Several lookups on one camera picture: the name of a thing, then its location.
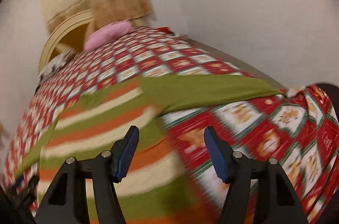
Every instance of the cream stripe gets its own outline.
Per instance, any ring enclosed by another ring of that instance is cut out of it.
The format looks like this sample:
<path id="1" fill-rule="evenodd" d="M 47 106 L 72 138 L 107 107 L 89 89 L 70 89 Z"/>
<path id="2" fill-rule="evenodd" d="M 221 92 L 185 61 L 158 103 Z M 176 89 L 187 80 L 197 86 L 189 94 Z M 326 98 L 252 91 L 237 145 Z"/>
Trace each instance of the cream stripe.
<path id="1" fill-rule="evenodd" d="M 72 117 L 66 118 L 64 120 L 58 121 L 57 126 L 55 127 L 55 130 L 60 130 L 60 129 L 63 129 L 67 126 L 73 125 L 77 122 L 92 118 L 92 117 L 99 115 L 99 114 L 101 114 L 105 111 L 108 111 L 108 110 L 110 110 L 110 109 L 112 109 L 112 108 L 114 108 L 114 107 L 116 107 L 120 104 L 126 103 L 129 100 L 134 99 L 141 94 L 142 94 L 142 91 L 141 91 L 140 88 L 133 89 L 130 92 L 123 94 L 116 99 L 110 100 L 109 102 L 103 103 L 96 108 L 93 108 L 91 110 L 87 110 L 83 113 L 79 113 L 75 116 L 72 116 Z"/>
<path id="2" fill-rule="evenodd" d="M 131 196 L 148 192 L 152 189 L 166 185 L 185 173 L 179 156 L 172 152 L 161 160 L 138 169 L 128 175 L 121 183 L 114 184 L 117 196 Z M 45 194 L 51 181 L 40 181 L 38 194 Z M 94 198 L 93 183 L 86 179 L 87 198 Z"/>
<path id="3" fill-rule="evenodd" d="M 144 109 L 144 112 L 141 116 L 123 124 L 122 126 L 87 139 L 81 139 L 60 144 L 58 146 L 47 147 L 41 151 L 41 157 L 44 159 L 50 157 L 64 157 L 74 152 L 86 151 L 101 147 L 108 143 L 112 143 L 116 140 L 122 139 L 130 126 L 134 125 L 141 129 L 147 125 L 156 115 L 157 112 L 155 108 L 153 106 L 149 106 Z"/>

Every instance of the striped blanket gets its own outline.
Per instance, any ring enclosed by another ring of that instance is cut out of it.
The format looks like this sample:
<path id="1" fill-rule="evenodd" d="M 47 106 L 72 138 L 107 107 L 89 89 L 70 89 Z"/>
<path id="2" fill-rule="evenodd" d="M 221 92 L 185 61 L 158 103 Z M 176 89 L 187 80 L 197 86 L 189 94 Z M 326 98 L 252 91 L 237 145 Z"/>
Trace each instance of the striped blanket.
<path id="1" fill-rule="evenodd" d="M 87 95 L 62 112 L 24 159 L 21 170 L 39 159 L 38 199 L 69 156 L 95 157 L 140 129 L 128 175 L 115 184 L 128 223 L 212 223 L 161 122 L 164 113 L 279 94 L 265 82 L 233 75 L 137 77 Z M 92 181 L 86 181 L 91 223 L 98 223 Z"/>

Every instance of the red patterned blanket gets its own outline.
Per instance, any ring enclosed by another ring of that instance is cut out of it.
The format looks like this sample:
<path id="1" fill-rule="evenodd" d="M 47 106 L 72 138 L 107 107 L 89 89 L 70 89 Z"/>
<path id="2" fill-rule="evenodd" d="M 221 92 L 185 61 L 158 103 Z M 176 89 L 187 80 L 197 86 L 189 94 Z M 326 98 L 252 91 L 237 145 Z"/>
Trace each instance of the red patterned blanket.
<path id="1" fill-rule="evenodd" d="M 82 52 L 61 72 L 44 83 L 33 97 L 6 158 L 3 184 L 14 182 L 14 171 L 56 116 L 81 95 L 137 75 L 245 75 L 187 42 L 149 27 L 93 52 Z M 217 178 L 203 141 L 203 130 L 213 125 L 234 150 L 249 157 L 280 161 L 294 185 L 310 222 L 315 222 L 338 186 L 338 121 L 320 88 L 290 89 L 282 95 L 196 108 L 163 116 L 169 135 L 204 197 L 217 209 L 228 186 Z M 25 173 L 26 183 L 37 171 Z M 246 222 L 253 217 L 256 181 Z"/>

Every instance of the pillow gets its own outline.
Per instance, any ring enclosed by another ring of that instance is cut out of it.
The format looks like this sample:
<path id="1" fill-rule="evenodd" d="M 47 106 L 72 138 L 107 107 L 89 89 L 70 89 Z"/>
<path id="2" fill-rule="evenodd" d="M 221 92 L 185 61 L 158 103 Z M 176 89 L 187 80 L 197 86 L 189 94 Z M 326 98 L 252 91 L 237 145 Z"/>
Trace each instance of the pillow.
<path id="1" fill-rule="evenodd" d="M 108 24 L 89 36 L 84 45 L 84 50 L 87 52 L 93 51 L 133 31 L 134 27 L 129 20 Z"/>

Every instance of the orange stripe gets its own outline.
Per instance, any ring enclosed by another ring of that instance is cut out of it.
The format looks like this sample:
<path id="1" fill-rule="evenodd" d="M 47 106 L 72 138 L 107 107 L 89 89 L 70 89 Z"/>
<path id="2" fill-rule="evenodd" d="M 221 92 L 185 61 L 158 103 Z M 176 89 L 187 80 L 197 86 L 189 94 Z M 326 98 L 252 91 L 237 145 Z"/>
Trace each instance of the orange stripe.
<path id="1" fill-rule="evenodd" d="M 119 88 L 119 89 L 109 93 L 107 95 L 107 97 L 104 99 L 103 102 L 106 103 L 106 102 L 109 102 L 110 100 L 114 100 L 114 99 L 116 99 L 116 98 L 138 88 L 138 86 L 139 86 L 139 84 L 136 81 L 133 81 L 133 82 L 129 83 L 128 85 L 126 85 L 125 87 Z"/>
<path id="2" fill-rule="evenodd" d="M 41 169 L 39 172 L 40 181 L 52 181 L 59 169 Z"/>
<path id="3" fill-rule="evenodd" d="M 128 171 L 135 171 L 147 165 L 153 164 L 160 159 L 164 158 L 172 151 L 168 138 L 161 140 L 158 144 L 155 144 L 151 148 L 144 149 L 137 152 L 131 162 L 131 166 Z"/>
<path id="4" fill-rule="evenodd" d="M 201 202 L 201 206 L 203 206 L 205 211 L 208 212 L 209 219 L 212 221 L 212 223 L 218 223 L 221 210 L 210 198 L 208 198 L 206 193 L 203 191 L 203 188 L 201 188 L 201 186 L 196 182 L 192 181 L 191 177 L 186 177 L 186 180 L 188 184 L 193 187 L 193 190 L 197 193 Z"/>
<path id="5" fill-rule="evenodd" d="M 137 152 L 131 162 L 129 167 L 130 171 L 136 171 L 140 168 L 146 167 L 147 165 L 153 164 L 166 155 L 168 155 L 173 149 L 169 143 L 168 138 L 164 138 L 158 144 L 155 144 L 151 148 L 144 149 L 140 152 Z M 51 181 L 54 179 L 57 174 L 58 169 L 42 169 L 40 170 L 40 180 L 41 181 Z"/>
<path id="6" fill-rule="evenodd" d="M 107 95 L 107 97 L 104 99 L 103 103 L 106 103 L 106 102 L 109 102 L 111 100 L 114 100 L 134 89 L 138 88 L 138 83 L 136 81 L 134 82 L 131 82 L 129 83 L 128 85 L 126 85 L 125 87 L 123 88 L 119 88 L 111 93 L 109 93 Z M 66 118 L 69 118 L 69 117 L 72 117 L 74 115 L 78 115 L 82 112 L 86 111 L 85 109 L 83 108 L 79 108 L 79 107 L 75 107 L 75 108 L 70 108 L 64 112 L 62 112 L 60 115 L 59 115 L 59 119 L 60 120 L 64 120 Z"/>
<path id="7" fill-rule="evenodd" d="M 94 136 L 103 134 L 107 131 L 113 130 L 119 126 L 126 124 L 129 121 L 136 119 L 137 117 L 140 117 L 144 113 L 144 110 L 147 109 L 149 106 L 150 105 L 143 105 L 125 114 L 122 114 L 117 118 L 101 123 L 97 126 L 90 127 L 83 131 L 70 133 L 68 135 L 61 136 L 60 138 L 52 139 L 47 144 L 47 147 L 57 146 L 57 145 L 60 145 L 66 142 L 88 139 L 90 137 L 94 137 Z"/>
<path id="8" fill-rule="evenodd" d="M 167 218 L 130 220 L 127 224 L 212 224 L 207 212 L 201 205 L 173 214 Z M 90 224 L 99 224 L 97 219 L 91 219 Z"/>

